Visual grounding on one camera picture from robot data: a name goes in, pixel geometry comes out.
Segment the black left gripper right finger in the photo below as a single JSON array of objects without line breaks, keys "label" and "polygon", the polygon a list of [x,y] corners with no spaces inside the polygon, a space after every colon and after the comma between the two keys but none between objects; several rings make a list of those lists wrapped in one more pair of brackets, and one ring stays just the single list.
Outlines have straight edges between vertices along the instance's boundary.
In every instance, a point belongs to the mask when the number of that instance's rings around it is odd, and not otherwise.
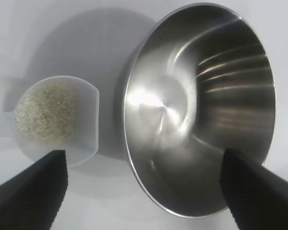
[{"label": "black left gripper right finger", "polygon": [[240,230],[288,230],[288,182],[236,149],[224,152],[221,190]]}]

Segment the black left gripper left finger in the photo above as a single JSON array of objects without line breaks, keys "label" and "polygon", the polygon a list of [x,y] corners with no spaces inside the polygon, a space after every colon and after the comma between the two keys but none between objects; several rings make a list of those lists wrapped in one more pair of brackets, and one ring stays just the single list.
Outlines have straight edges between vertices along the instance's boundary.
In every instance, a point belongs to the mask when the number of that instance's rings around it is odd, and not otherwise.
[{"label": "black left gripper left finger", "polygon": [[54,150],[0,185],[0,230],[49,230],[68,187],[64,150]]}]

